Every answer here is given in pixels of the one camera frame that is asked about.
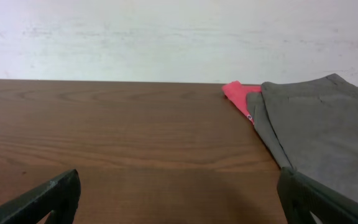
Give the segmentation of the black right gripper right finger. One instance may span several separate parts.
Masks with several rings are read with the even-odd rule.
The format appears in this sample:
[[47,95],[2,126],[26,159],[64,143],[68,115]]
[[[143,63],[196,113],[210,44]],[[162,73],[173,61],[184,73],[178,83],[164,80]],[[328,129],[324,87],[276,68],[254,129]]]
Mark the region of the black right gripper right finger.
[[319,182],[283,167],[277,192],[290,224],[358,223],[358,203]]

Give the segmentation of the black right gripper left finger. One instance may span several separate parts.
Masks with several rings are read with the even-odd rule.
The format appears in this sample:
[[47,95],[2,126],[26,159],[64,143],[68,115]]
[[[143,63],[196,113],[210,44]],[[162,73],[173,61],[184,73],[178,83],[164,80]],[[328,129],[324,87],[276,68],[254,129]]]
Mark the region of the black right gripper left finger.
[[72,169],[0,206],[0,224],[72,224],[81,195],[77,170]]

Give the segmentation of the grey shorts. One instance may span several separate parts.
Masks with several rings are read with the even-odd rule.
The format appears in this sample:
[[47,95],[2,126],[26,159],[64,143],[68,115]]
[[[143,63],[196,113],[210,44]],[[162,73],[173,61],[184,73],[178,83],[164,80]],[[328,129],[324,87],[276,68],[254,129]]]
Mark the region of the grey shorts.
[[337,74],[265,82],[247,94],[254,128],[280,167],[358,202],[358,87]]

